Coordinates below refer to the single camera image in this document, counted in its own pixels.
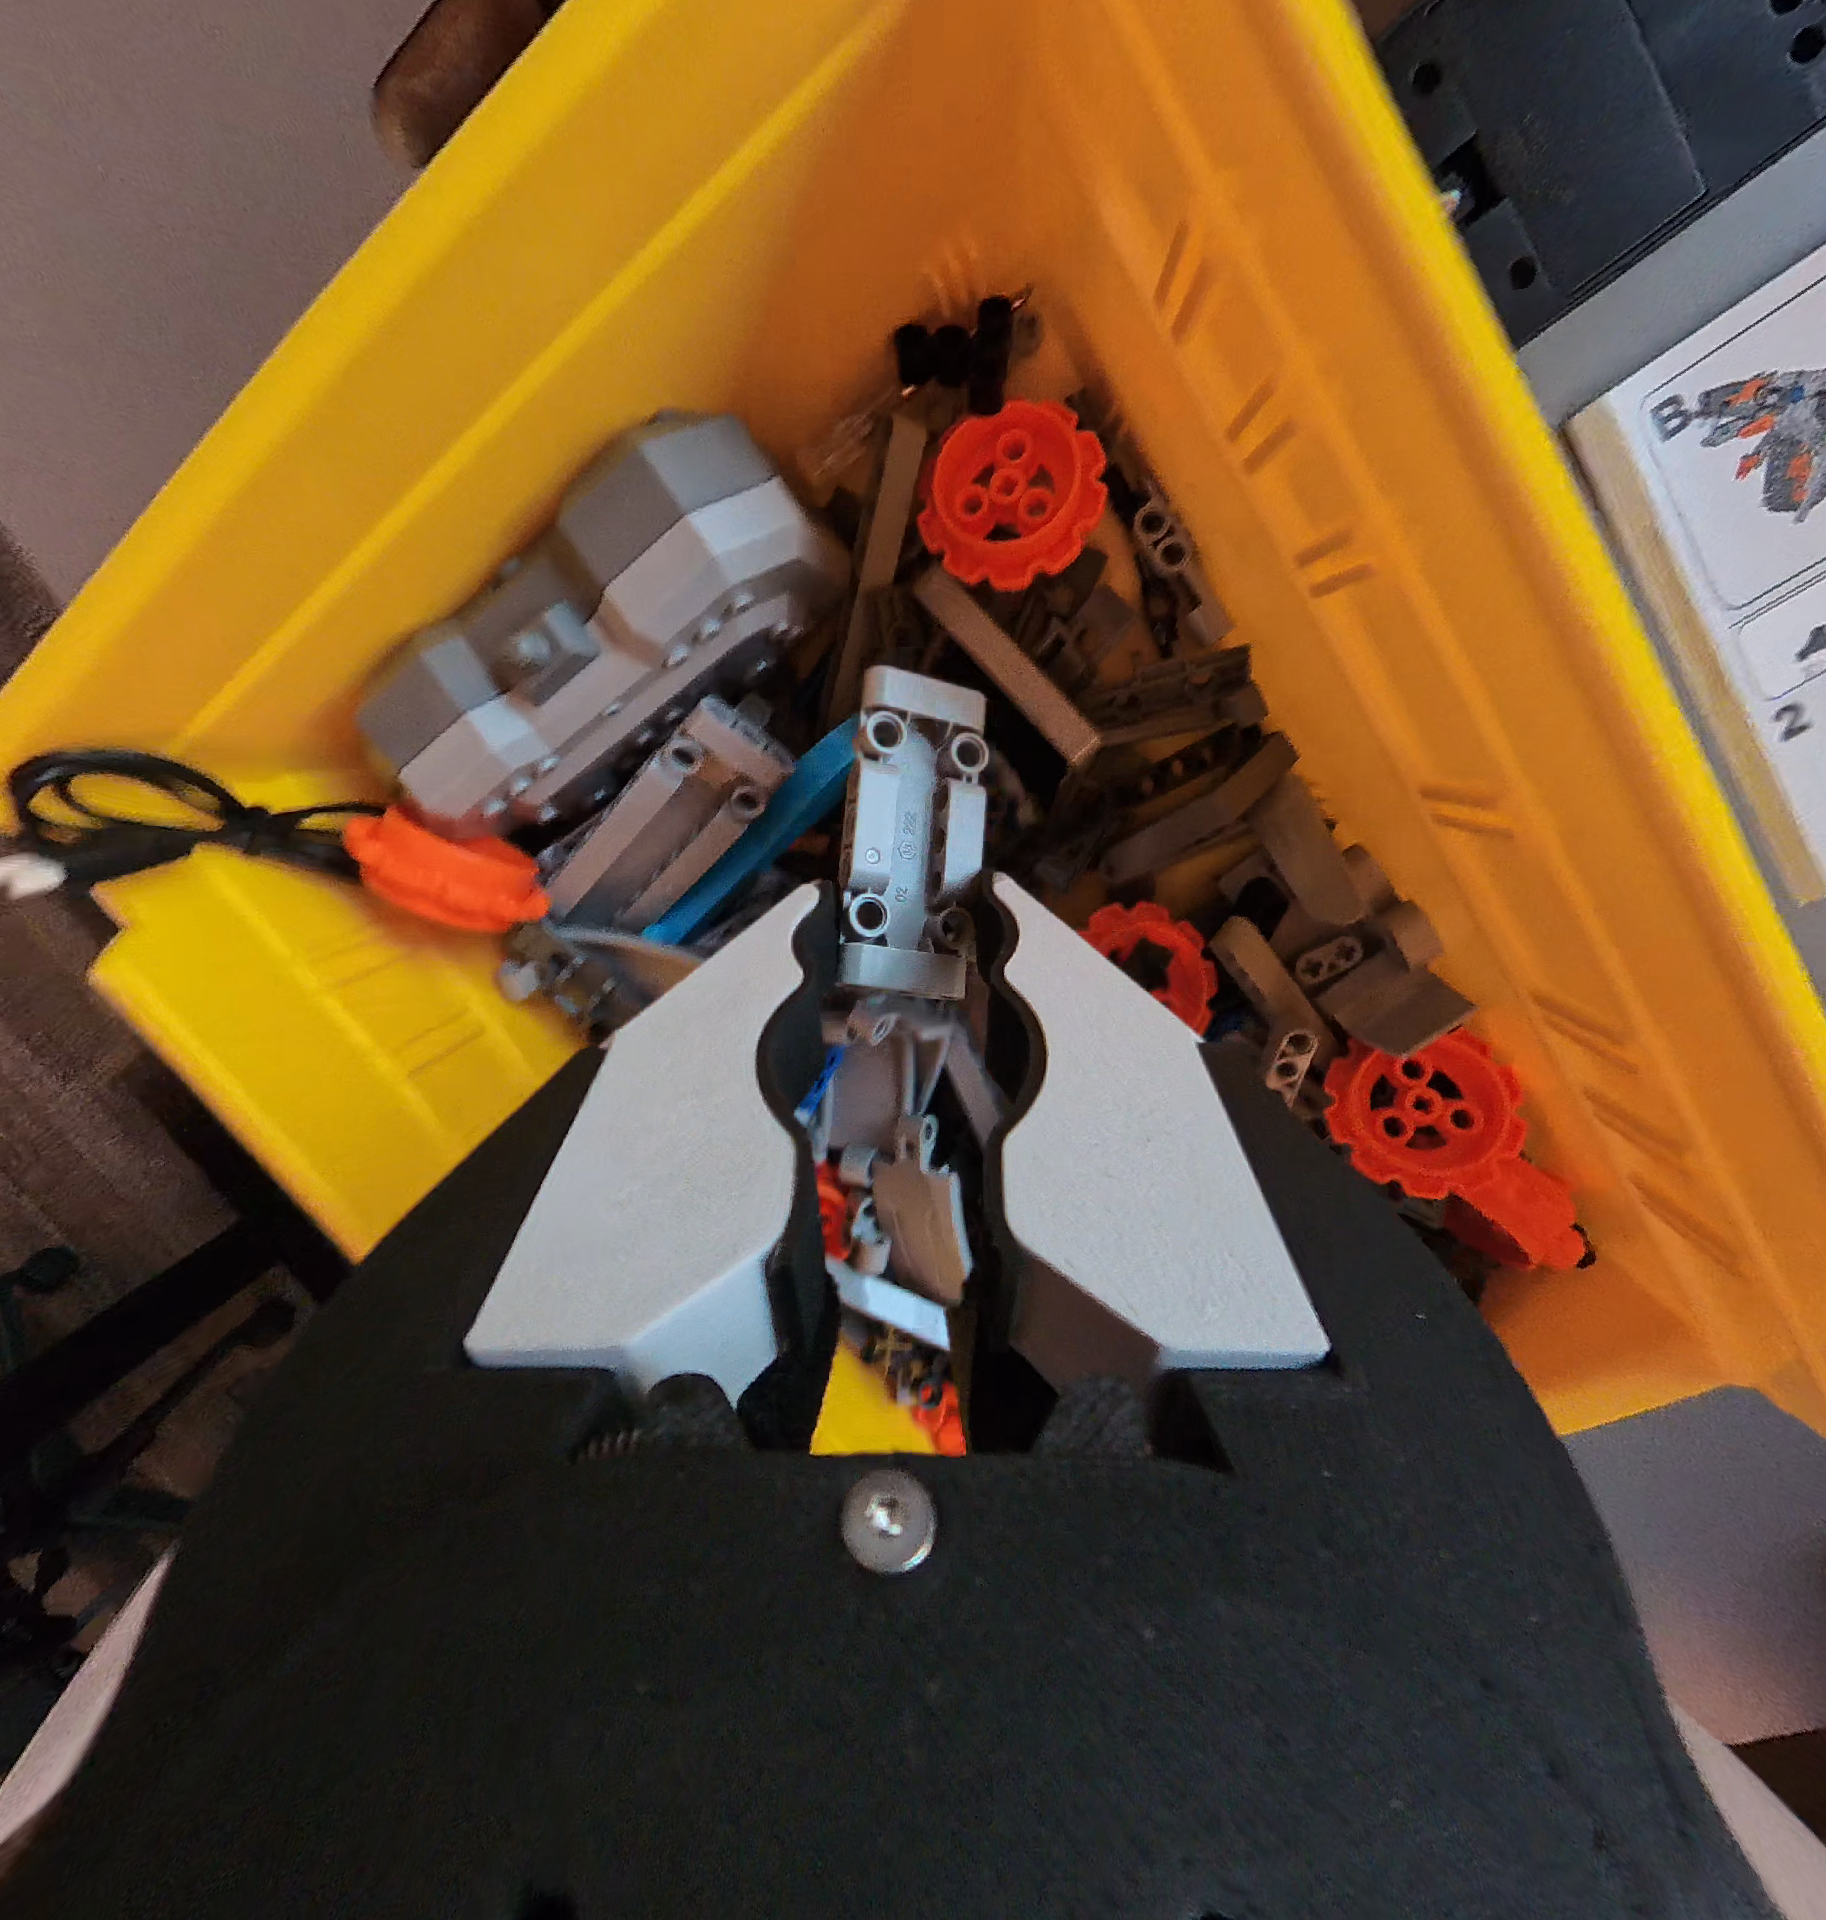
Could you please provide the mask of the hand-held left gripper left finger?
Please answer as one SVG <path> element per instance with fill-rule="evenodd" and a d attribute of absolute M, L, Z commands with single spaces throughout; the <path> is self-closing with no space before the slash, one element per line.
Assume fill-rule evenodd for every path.
<path fill-rule="evenodd" d="M 839 1304 L 800 1102 L 826 1064 L 836 894 L 803 883 L 615 1032 L 462 1348 L 606 1371 L 645 1405 L 721 1387 L 756 1447 L 807 1447 Z"/>

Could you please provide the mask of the black battery box brick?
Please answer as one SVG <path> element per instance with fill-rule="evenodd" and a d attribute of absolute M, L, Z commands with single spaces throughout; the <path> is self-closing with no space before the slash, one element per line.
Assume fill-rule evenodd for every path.
<path fill-rule="evenodd" d="M 1512 349 L 1826 127 L 1826 2 L 1393 2 L 1373 48 Z"/>

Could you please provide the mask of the blue beam brick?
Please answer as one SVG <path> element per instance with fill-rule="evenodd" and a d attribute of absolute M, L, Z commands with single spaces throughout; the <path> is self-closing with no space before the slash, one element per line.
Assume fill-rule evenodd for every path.
<path fill-rule="evenodd" d="M 657 945 L 697 937 L 745 883 L 768 874 L 807 828 L 817 828 L 844 799 L 857 731 L 860 716 L 852 715 L 814 742 L 775 787 L 756 821 L 680 897 L 645 923 L 644 937 Z"/>

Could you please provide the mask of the yellow plastic bin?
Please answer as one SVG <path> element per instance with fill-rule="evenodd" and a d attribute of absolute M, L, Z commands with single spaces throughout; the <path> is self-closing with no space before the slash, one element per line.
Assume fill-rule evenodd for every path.
<path fill-rule="evenodd" d="M 1573 1189 L 1484 1297 L 1552 1425 L 1826 1434 L 1826 1014 L 1346 2 L 569 2 L 6 683 L 0 828 L 63 746 L 370 790 L 374 663 L 611 431 L 789 458 L 1014 286 Z"/>

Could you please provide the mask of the grey motor brick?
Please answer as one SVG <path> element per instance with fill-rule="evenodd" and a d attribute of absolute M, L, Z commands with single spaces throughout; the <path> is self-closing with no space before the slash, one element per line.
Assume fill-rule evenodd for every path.
<path fill-rule="evenodd" d="M 852 549 L 743 420 L 663 409 L 386 663 L 356 731 L 429 828 L 573 822 L 703 699 L 753 690 L 847 585 Z"/>

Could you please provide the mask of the orange gear wheel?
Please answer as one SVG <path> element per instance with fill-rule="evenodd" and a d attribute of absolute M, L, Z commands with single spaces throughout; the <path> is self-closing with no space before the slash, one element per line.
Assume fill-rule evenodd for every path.
<path fill-rule="evenodd" d="M 1329 1139 L 1365 1179 L 1416 1198 L 1472 1198 L 1523 1159 L 1517 1074 L 1452 1027 L 1414 1050 L 1346 1044 L 1323 1074 Z"/>
<path fill-rule="evenodd" d="M 1178 918 L 1160 901 L 1141 897 L 1095 908 L 1079 936 L 1196 1037 L 1209 1035 L 1219 972 L 1196 927 Z"/>
<path fill-rule="evenodd" d="M 500 936 L 549 913 L 536 859 L 500 836 L 450 840 L 386 809 L 354 813 L 341 844 L 374 897 L 421 923 Z"/>
<path fill-rule="evenodd" d="M 1052 397 L 963 417 L 924 469 L 915 527 L 963 588 L 1019 592 L 1088 549 L 1108 508 L 1104 447 Z"/>

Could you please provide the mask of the pile of building bricks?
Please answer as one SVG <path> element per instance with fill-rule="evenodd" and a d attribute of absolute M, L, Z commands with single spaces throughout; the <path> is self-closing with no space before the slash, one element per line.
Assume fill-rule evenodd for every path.
<path fill-rule="evenodd" d="M 1095 549 L 1019 592 L 963 588 L 930 561 L 880 612 L 897 643 L 880 666 L 988 699 L 983 856 L 958 904 L 972 923 L 974 884 L 1014 877 L 1079 936 L 1108 901 L 1160 901 L 1204 936 L 1219 972 L 1204 1054 L 1230 1032 L 1237 1062 L 1339 1148 L 1323 1123 L 1331 1058 L 1354 1039 L 1414 1054 L 1469 1032 L 1472 1006 L 1433 969 L 1428 915 L 1365 848 L 1336 842 L 1138 443 L 1099 397 L 1067 407 L 1104 447 L 1110 512 L 1135 545 L 1135 616 Z M 690 836 L 684 865 L 622 894 L 594 877 L 594 851 L 611 851 L 606 828 L 631 802 L 545 854 L 553 913 L 510 933 L 510 991 L 545 995 L 603 1037 L 752 927 L 731 933 L 721 913 L 685 945 L 644 937 L 725 848 Z M 954 1456 L 972 1447 L 972 1284 L 988 1260 L 974 951 L 972 927 L 954 1004 L 836 978 L 826 1064 L 800 1102 L 842 1338 L 906 1405 L 924 1447 Z M 1472 1288 L 1506 1266 L 1444 1227 L 1444 1198 L 1373 1188 Z"/>

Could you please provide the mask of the white instruction booklet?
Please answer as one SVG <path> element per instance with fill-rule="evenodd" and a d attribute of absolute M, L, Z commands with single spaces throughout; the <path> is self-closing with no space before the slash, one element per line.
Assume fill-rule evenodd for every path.
<path fill-rule="evenodd" d="M 1780 884 L 1826 897 L 1826 242 L 1565 425 Z"/>

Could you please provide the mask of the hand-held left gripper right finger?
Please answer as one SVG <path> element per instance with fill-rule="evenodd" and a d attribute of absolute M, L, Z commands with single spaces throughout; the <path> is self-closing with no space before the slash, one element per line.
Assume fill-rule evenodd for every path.
<path fill-rule="evenodd" d="M 1306 1376 L 1331 1336 L 1204 1044 L 1014 877 L 974 884 L 983 1266 L 972 1444 L 1028 1447 L 1104 1380 L 1153 1422 L 1182 1376 Z"/>

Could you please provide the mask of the grey panel brick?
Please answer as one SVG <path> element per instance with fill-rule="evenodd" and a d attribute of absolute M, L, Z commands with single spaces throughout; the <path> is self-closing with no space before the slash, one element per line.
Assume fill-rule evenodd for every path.
<path fill-rule="evenodd" d="M 860 687 L 839 870 L 839 978 L 865 995 L 963 1001 L 965 887 L 983 856 L 988 699 L 897 666 Z"/>

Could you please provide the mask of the grey desk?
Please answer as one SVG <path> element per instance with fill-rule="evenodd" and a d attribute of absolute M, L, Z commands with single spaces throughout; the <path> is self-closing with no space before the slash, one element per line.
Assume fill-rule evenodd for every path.
<path fill-rule="evenodd" d="M 412 187 L 367 90 L 418 2 L 0 2 L 0 519 L 63 607 Z M 1826 1727 L 1826 1434 L 1714 1384 L 1573 1430 L 1663 1685 Z"/>

